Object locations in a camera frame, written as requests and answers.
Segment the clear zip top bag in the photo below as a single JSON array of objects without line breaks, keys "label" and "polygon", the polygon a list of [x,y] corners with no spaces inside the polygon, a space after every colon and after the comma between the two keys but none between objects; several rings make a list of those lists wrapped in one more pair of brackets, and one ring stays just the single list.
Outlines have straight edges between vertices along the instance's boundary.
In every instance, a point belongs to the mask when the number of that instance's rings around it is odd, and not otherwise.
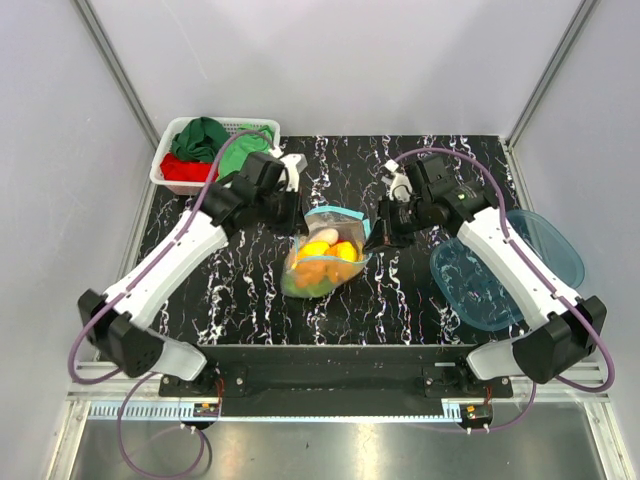
[{"label": "clear zip top bag", "polygon": [[309,233],[294,238],[283,265],[281,291],[299,299],[320,298],[361,273],[369,261],[364,245],[371,233],[365,214],[321,206],[305,215]]}]

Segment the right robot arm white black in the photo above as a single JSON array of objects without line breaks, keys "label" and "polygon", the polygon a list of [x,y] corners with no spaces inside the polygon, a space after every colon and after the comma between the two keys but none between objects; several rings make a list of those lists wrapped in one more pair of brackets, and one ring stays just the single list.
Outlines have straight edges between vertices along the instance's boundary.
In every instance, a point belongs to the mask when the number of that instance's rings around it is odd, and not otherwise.
[{"label": "right robot arm white black", "polygon": [[596,296],[581,297],[542,262],[506,217],[504,196],[489,171],[481,182],[460,184],[444,165],[448,157],[484,170],[476,159],[444,148],[419,148],[385,164],[388,193],[364,250],[402,249],[416,232],[444,228],[469,248],[506,288],[529,327],[527,334],[480,345],[454,371],[454,384],[476,396],[498,377],[524,376],[536,384],[556,379],[578,383],[564,372],[594,352],[603,356],[607,375],[600,391],[615,379],[615,366],[600,333],[607,310]]}]

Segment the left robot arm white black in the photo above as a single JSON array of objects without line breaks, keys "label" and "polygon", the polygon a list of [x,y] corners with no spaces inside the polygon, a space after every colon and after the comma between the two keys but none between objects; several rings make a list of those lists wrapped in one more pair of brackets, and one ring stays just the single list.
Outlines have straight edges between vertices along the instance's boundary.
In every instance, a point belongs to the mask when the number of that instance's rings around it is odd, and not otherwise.
[{"label": "left robot arm white black", "polygon": [[102,294],[81,295],[83,337],[131,378],[160,373],[180,378],[193,395],[208,394],[216,372],[205,354],[151,325],[177,287],[236,233],[258,225],[279,236],[306,232],[300,192],[306,166],[302,154],[253,153],[239,171],[205,185],[171,233],[131,272]]}]

